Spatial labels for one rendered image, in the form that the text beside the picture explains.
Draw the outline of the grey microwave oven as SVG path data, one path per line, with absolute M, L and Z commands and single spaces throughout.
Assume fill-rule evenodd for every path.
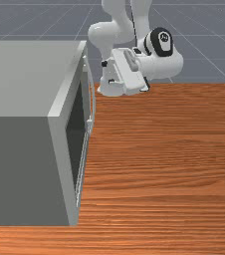
M 84 41 L 0 41 L 0 226 L 78 223 L 89 70 Z

